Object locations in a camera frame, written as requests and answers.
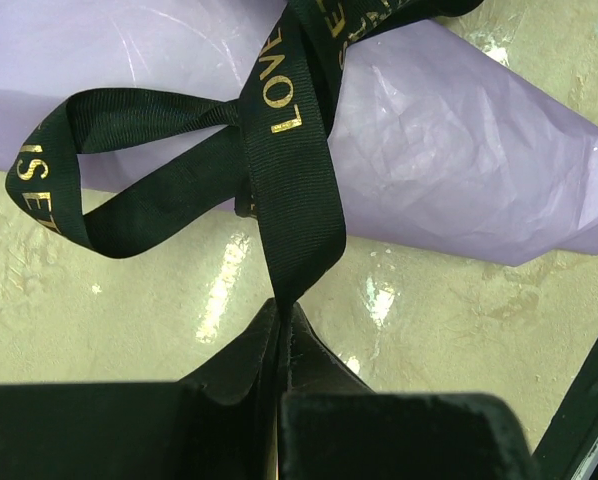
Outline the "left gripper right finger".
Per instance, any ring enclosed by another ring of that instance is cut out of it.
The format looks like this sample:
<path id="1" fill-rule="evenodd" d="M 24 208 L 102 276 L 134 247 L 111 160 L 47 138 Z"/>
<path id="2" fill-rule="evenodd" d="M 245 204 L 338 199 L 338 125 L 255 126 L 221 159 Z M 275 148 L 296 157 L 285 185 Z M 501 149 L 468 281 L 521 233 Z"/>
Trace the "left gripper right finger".
<path id="1" fill-rule="evenodd" d="M 282 479 L 531 479 L 520 422 L 477 392 L 378 393 L 295 306 L 280 336 Z"/>

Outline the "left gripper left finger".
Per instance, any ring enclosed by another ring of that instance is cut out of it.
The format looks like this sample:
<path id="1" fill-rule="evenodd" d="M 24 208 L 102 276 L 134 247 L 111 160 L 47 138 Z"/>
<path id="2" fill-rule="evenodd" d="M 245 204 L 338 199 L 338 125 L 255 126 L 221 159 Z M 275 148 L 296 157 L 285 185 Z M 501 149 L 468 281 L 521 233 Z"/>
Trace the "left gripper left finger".
<path id="1" fill-rule="evenodd" d="M 280 320 L 176 381 L 0 385 L 0 479 L 264 479 Z"/>

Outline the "purple wrapping paper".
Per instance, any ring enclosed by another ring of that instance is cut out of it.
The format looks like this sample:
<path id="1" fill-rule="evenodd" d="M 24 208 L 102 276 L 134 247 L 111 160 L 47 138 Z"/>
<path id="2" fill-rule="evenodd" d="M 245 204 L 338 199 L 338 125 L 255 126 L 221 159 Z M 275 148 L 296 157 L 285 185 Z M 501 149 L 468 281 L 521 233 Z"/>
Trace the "purple wrapping paper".
<path id="1" fill-rule="evenodd" d="M 66 97 L 235 98 L 280 1 L 0 1 L 0 171 Z M 430 21 L 356 45 L 329 139 L 355 236 L 517 266 L 598 253 L 598 127 Z"/>

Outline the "black gold-lettered ribbon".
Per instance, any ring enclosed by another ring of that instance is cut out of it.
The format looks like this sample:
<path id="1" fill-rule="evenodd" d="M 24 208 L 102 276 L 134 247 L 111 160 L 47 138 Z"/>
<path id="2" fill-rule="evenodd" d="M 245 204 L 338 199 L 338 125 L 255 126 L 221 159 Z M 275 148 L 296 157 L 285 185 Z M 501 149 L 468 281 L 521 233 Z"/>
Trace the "black gold-lettered ribbon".
<path id="1" fill-rule="evenodd" d="M 291 1 L 238 98 L 218 101 L 140 88 L 79 92 L 21 146 L 5 188 L 47 229 L 124 259 L 162 243 L 233 200 L 258 221 L 278 309 L 289 311 L 342 256 L 346 227 L 328 146 L 349 46 L 472 1 Z M 214 134 L 84 212 L 82 154 L 184 133 Z"/>

